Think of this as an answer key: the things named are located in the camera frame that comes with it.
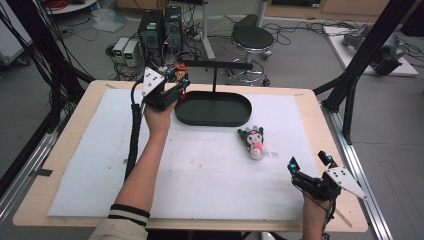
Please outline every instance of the floor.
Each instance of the floor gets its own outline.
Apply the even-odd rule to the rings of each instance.
[[[74,34],[65,39],[66,46],[96,79],[115,77],[113,63],[105,49],[119,37],[132,36],[137,31],[139,17],[125,16],[129,21],[115,33],[94,30],[89,11],[56,19],[61,29],[73,29]],[[88,22],[70,26],[86,20]],[[302,20],[267,18],[264,23],[295,27],[299,21]],[[227,18],[213,18],[209,24],[209,29],[214,30],[209,35],[229,36],[232,23]],[[422,38],[396,34],[424,51]],[[275,44],[267,61],[255,56],[266,69],[270,87],[314,89],[343,72],[327,37],[301,29],[283,35],[286,38],[280,36],[279,40],[287,45]],[[211,37],[210,41],[218,61],[231,61],[242,55],[228,38]],[[197,47],[203,50],[200,43]],[[410,63],[424,65],[409,56],[405,58]],[[419,72],[415,77],[363,75],[357,86],[353,113],[353,146],[393,239],[424,239],[424,189],[421,186],[424,182],[424,68],[415,69]],[[190,80],[209,84],[212,74],[212,71],[195,69],[190,71]],[[225,72],[219,72],[218,84],[225,84],[226,76]],[[14,63],[1,68],[0,176],[49,112],[48,96],[49,88],[34,64],[25,67]],[[317,98],[324,100],[327,96],[328,92]],[[340,106],[342,116],[343,110],[344,104]],[[0,222],[0,239],[86,239],[93,231],[92,228],[17,227],[11,222],[16,206]],[[281,234],[289,239],[300,238],[298,233]],[[366,233],[331,235],[332,239],[375,239],[372,229]],[[248,239],[260,237],[255,233]]]

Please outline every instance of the sleeve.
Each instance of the sleeve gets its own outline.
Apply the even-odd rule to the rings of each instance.
[[[113,204],[109,216],[103,220],[90,240],[143,240],[147,239],[146,225],[150,214],[144,210]]]

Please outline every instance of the wooden table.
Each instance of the wooden table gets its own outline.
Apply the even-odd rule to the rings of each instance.
[[[38,176],[16,212],[13,222],[18,226],[85,226],[95,227],[101,218],[48,217],[47,212],[59,188],[69,160],[78,147],[88,123],[96,112],[103,93],[107,89],[130,89],[132,82],[94,81],[88,87],[62,135],[58,139],[43,168],[53,170],[50,177]],[[189,91],[211,91],[210,85],[192,84]],[[316,155],[320,150],[332,153],[339,166],[343,165],[336,144],[322,114],[314,93],[309,89],[264,88],[218,85],[218,92],[242,94],[274,94],[294,96],[312,155],[319,173],[326,170]],[[329,232],[365,232],[368,228],[356,196],[347,191],[337,199],[335,219],[328,226]],[[300,221],[254,220],[190,220],[150,219],[148,228],[191,230],[238,231],[301,231]]]

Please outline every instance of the striped cuff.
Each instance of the striped cuff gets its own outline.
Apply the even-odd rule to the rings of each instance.
[[[109,219],[127,219],[138,225],[146,227],[147,220],[149,220],[150,213],[126,205],[113,204],[110,207]]]

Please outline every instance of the black stool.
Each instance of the black stool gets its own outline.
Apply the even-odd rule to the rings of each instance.
[[[238,79],[242,82],[250,83],[251,86],[257,81],[263,81],[263,85],[268,86],[270,81],[265,75],[264,67],[259,62],[252,60],[251,54],[264,54],[269,51],[274,43],[272,34],[259,27],[240,27],[231,34],[231,43],[236,48],[246,52],[244,59],[236,59],[233,62],[250,63],[254,69],[255,66],[258,66],[260,70],[242,70],[236,73],[234,70],[229,69],[228,75],[230,77],[227,79],[227,84],[230,84],[231,79]]]

